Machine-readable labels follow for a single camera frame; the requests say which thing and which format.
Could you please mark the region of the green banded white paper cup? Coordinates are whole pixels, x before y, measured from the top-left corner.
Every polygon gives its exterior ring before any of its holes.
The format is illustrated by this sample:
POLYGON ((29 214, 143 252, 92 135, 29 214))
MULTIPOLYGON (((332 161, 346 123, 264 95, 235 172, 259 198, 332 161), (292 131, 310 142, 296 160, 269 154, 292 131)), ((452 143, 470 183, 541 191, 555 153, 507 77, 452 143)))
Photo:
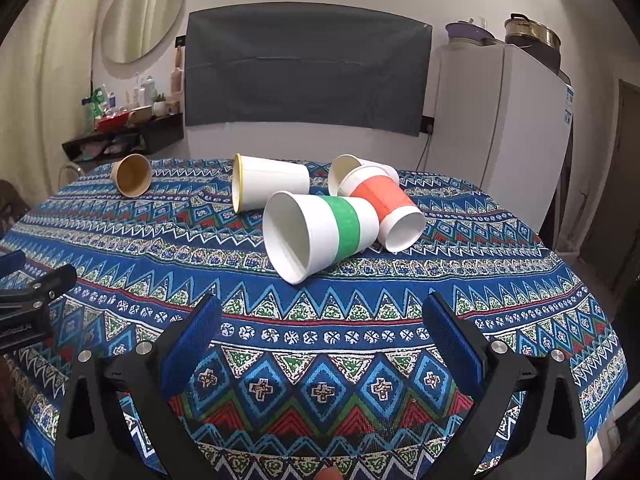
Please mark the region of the green banded white paper cup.
POLYGON ((378 238, 379 229, 373 206, 357 197, 279 191, 262 215, 270 263, 292 285, 362 252, 378 238))

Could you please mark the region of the brown kraft paper cup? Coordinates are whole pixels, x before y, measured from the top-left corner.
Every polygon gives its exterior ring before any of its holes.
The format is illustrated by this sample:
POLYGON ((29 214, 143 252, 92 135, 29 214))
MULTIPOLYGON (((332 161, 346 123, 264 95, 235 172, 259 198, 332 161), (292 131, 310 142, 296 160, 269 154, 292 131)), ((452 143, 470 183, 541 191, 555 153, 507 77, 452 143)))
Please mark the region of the brown kraft paper cup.
POLYGON ((149 159, 140 154, 131 154, 115 162, 111 179, 117 191, 127 198, 142 196, 150 187, 152 167, 149 159))

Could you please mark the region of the orange banded white paper cup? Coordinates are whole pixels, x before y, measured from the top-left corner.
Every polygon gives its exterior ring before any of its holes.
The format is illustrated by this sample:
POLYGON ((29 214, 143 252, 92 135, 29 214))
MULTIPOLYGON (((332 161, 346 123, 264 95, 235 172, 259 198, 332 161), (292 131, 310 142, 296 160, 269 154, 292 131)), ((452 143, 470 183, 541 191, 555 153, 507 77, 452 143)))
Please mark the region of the orange banded white paper cup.
POLYGON ((378 241, 397 254, 411 247, 423 234, 426 221, 419 207, 378 166, 359 166, 349 171, 338 187, 341 196, 363 198, 378 215, 378 241))

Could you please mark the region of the white cup with yellow rim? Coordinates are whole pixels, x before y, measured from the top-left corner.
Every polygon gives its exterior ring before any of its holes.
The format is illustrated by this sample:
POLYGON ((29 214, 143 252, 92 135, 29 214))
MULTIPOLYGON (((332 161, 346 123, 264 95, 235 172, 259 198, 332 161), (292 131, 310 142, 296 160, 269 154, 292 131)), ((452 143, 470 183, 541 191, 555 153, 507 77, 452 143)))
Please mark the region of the white cup with yellow rim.
POLYGON ((279 191, 308 194, 306 166, 282 160, 236 154, 232 165, 232 206, 235 212, 262 209, 279 191))

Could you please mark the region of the blue patterned tablecloth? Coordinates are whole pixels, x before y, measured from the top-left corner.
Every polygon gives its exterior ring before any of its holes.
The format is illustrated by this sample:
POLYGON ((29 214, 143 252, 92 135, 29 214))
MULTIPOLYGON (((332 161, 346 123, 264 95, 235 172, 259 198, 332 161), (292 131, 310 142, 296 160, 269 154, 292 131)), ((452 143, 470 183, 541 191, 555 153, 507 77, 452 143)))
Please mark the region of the blue patterned tablecloth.
POLYGON ((309 479, 329 464, 349 479, 423 474, 472 404, 423 326, 430 292, 515 352, 561 351, 588 436, 610 414, 628 377, 610 321, 537 232, 476 186, 403 172, 426 219, 420 240, 398 254, 373 245, 290 285, 260 214, 233 211, 231 174, 228 160, 157 160, 149 191, 127 200, 102 166, 2 238, 2 252, 26 257, 5 288, 67 263, 78 274, 51 308, 50 340, 8 356, 21 442, 43 470, 73 358, 131 351, 205 294, 221 330, 171 406, 226 479, 309 479))

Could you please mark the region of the red tray on shelf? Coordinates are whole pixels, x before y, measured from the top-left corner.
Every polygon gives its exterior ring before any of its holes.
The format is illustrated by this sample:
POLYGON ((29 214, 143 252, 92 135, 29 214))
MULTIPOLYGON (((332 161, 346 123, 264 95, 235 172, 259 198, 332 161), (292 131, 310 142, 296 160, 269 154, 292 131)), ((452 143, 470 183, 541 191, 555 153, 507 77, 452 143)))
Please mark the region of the red tray on shelf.
POLYGON ((109 133, 122 130, 128 124, 130 113, 119 113, 111 117, 103 117, 94 125, 94 130, 100 133, 109 133))

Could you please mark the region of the green bottle on shelf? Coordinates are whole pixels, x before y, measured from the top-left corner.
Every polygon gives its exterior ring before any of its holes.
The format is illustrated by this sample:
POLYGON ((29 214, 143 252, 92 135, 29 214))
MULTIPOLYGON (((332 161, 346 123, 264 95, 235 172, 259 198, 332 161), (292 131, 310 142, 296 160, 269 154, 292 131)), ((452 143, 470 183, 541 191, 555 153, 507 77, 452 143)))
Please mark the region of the green bottle on shelf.
POLYGON ((93 90, 85 102, 86 115, 91 127, 103 119, 108 110, 108 94, 103 87, 93 90))

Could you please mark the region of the small potted plant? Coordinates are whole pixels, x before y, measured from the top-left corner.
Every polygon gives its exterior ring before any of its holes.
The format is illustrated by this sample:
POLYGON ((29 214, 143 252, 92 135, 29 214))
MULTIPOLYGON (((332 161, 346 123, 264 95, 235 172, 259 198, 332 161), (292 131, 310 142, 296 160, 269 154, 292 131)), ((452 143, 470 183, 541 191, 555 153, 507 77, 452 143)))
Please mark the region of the small potted plant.
POLYGON ((167 114, 167 102, 163 93, 159 93, 155 96, 152 105, 152 114, 155 117, 163 117, 167 114))

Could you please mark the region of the tall beige bottle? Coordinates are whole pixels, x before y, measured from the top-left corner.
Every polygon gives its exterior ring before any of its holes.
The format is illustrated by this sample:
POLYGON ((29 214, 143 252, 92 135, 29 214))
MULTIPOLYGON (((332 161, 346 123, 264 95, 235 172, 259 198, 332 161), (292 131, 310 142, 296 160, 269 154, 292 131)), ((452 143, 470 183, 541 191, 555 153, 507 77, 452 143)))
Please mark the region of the tall beige bottle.
POLYGON ((182 47, 178 47, 175 50, 174 69, 170 75, 170 91, 173 96, 178 96, 182 92, 182 80, 183 80, 183 50, 182 47))

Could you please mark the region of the white refrigerator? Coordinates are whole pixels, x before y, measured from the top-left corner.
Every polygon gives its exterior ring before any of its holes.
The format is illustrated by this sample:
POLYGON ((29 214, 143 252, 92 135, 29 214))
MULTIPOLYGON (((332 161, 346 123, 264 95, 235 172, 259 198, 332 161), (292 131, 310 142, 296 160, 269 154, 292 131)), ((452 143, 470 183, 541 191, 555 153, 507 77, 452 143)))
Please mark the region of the white refrigerator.
POLYGON ((561 174, 574 97, 518 47, 447 48, 425 169, 476 185, 539 230, 561 174))

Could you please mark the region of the dark grey covered television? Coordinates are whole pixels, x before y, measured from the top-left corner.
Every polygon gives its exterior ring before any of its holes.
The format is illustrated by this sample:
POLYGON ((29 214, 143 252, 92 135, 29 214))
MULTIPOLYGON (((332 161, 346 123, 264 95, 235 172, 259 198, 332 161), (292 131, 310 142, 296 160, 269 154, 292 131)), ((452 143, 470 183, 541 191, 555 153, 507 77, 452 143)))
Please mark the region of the dark grey covered television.
POLYGON ((193 12, 186 124, 302 122, 417 136, 432 36, 413 18, 329 3, 193 12))

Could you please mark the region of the purple bowl on refrigerator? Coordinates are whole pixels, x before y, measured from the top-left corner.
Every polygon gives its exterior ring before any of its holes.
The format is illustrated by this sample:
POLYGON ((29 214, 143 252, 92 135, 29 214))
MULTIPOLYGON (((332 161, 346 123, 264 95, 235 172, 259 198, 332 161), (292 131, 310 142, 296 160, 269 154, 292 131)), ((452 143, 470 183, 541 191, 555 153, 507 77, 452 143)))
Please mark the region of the purple bowl on refrigerator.
POLYGON ((471 22, 451 22, 445 26, 445 29, 450 42, 465 41, 484 46, 484 44, 493 44, 496 41, 495 36, 491 32, 471 22))

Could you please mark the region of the metal pot on refrigerator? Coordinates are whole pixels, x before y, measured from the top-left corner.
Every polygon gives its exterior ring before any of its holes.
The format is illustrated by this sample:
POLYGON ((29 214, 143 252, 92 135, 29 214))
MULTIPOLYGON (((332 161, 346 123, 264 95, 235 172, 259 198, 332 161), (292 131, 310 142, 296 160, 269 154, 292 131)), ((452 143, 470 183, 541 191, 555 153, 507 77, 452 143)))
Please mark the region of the metal pot on refrigerator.
POLYGON ((504 22, 507 44, 514 44, 555 75, 561 67, 561 39, 549 27, 521 13, 512 13, 504 22))

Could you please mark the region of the black wall shelf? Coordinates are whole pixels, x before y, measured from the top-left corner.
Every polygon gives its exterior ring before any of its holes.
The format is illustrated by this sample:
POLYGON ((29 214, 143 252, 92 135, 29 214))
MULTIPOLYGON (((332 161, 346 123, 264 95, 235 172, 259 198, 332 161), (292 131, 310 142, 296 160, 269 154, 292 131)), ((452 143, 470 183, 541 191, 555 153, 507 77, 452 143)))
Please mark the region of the black wall shelf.
POLYGON ((93 132, 69 140, 62 149, 70 162, 112 162, 130 154, 155 155, 184 138, 182 115, 153 118, 140 126, 93 132))

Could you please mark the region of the oval wall mirror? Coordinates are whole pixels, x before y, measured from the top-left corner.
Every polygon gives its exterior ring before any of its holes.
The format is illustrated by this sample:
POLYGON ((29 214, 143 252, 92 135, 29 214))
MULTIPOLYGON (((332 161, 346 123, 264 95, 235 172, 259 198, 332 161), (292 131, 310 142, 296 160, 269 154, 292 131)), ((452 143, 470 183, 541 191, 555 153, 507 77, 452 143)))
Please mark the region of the oval wall mirror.
POLYGON ((177 21, 184 0, 114 0, 102 26, 102 53, 129 64, 150 53, 177 21))

